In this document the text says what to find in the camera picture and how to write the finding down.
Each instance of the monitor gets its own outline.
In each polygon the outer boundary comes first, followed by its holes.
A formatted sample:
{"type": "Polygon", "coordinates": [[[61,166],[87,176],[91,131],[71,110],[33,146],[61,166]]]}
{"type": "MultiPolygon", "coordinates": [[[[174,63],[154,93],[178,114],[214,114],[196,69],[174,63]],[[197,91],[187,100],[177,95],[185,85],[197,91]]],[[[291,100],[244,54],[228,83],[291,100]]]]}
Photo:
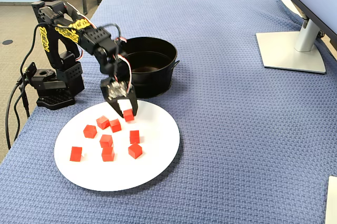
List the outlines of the monitor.
{"type": "Polygon", "coordinates": [[[258,33],[265,67],[325,73],[323,59],[314,45],[319,30],[337,42],[337,0],[292,0],[309,20],[299,32],[258,33]]]}

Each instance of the white plate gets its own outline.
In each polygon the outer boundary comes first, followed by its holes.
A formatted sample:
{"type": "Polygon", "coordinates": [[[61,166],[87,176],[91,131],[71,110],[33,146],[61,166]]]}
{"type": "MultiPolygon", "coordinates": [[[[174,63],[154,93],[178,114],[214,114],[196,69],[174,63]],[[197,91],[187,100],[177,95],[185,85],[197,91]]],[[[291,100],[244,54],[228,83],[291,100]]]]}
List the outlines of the white plate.
{"type": "MultiPolygon", "coordinates": [[[[128,100],[120,103],[127,108],[128,100]]],[[[108,103],[92,106],[72,118],[57,137],[54,158],[59,171],[72,183],[96,191],[118,191],[139,186],[158,176],[175,157],[180,142],[179,129],[172,116],[163,108],[138,101],[135,120],[126,123],[108,103]],[[119,119],[122,131],[102,130],[96,119],[102,115],[109,120],[119,119]],[[94,139],[85,138],[86,125],[95,125],[94,139]],[[143,154],[133,159],[128,154],[130,130],[139,130],[143,154]],[[112,135],[115,157],[113,162],[102,161],[101,135],[112,135]],[[70,161],[72,146],[83,147],[80,162],[70,161]]]]}

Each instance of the red cube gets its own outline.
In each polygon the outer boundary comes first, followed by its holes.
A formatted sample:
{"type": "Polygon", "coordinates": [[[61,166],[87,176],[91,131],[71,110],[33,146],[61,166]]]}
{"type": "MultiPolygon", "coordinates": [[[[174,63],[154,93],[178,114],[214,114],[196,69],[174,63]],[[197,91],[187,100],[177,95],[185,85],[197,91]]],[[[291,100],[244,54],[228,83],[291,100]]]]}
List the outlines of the red cube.
{"type": "Polygon", "coordinates": [[[112,143],[113,142],[111,135],[102,135],[100,140],[101,148],[111,147],[112,143]]]}
{"type": "Polygon", "coordinates": [[[138,144],[133,144],[128,148],[128,153],[130,156],[132,156],[134,159],[139,157],[143,153],[143,149],[138,144]]]}
{"type": "Polygon", "coordinates": [[[72,147],[72,153],[70,154],[70,161],[79,162],[81,161],[82,147],[72,147]]]}
{"type": "Polygon", "coordinates": [[[106,148],[103,148],[102,150],[102,159],[103,159],[103,162],[111,162],[114,160],[114,156],[115,156],[115,153],[114,153],[114,148],[113,147],[106,147],[106,148]]]}
{"type": "Polygon", "coordinates": [[[139,143],[140,143],[139,130],[131,130],[130,144],[139,144],[139,143]]]}
{"type": "Polygon", "coordinates": [[[125,121],[132,121],[135,118],[133,117],[132,109],[126,110],[123,112],[125,121]]]}
{"type": "Polygon", "coordinates": [[[112,130],[113,133],[116,133],[116,132],[122,130],[121,123],[120,123],[120,121],[118,119],[111,120],[110,121],[110,126],[111,126],[111,130],[112,130]]]}
{"type": "Polygon", "coordinates": [[[105,116],[101,116],[100,118],[96,120],[96,122],[97,122],[97,125],[102,129],[106,129],[108,126],[110,126],[109,119],[106,118],[105,116]]]}
{"type": "Polygon", "coordinates": [[[86,138],[95,138],[97,130],[95,126],[86,125],[86,127],[83,130],[83,133],[86,138]]]}

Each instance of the white monitor base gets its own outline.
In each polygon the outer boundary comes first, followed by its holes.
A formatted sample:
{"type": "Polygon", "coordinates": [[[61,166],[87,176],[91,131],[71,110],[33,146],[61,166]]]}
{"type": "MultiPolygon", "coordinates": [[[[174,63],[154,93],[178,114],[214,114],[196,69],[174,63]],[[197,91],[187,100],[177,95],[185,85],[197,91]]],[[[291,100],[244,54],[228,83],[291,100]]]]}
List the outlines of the white monitor base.
{"type": "Polygon", "coordinates": [[[299,33],[257,33],[264,67],[325,74],[322,56],[315,45],[309,52],[295,50],[299,33]]]}

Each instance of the table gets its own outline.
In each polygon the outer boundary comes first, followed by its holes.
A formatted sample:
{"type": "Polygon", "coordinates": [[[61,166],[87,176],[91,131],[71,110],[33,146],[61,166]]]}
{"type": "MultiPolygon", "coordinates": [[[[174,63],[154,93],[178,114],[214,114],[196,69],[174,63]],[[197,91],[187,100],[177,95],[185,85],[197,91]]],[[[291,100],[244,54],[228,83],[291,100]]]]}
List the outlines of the table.
{"type": "Polygon", "coordinates": [[[176,46],[172,87],[149,101],[176,120],[178,153],[126,191],[90,191],[61,175],[57,134],[103,101],[103,75],[86,54],[77,103],[36,108],[1,164],[1,223],[324,223],[337,175],[337,63],[318,40],[326,75],[264,68],[255,35],[299,30],[298,15],[280,0],[102,0],[92,21],[176,46]]]}

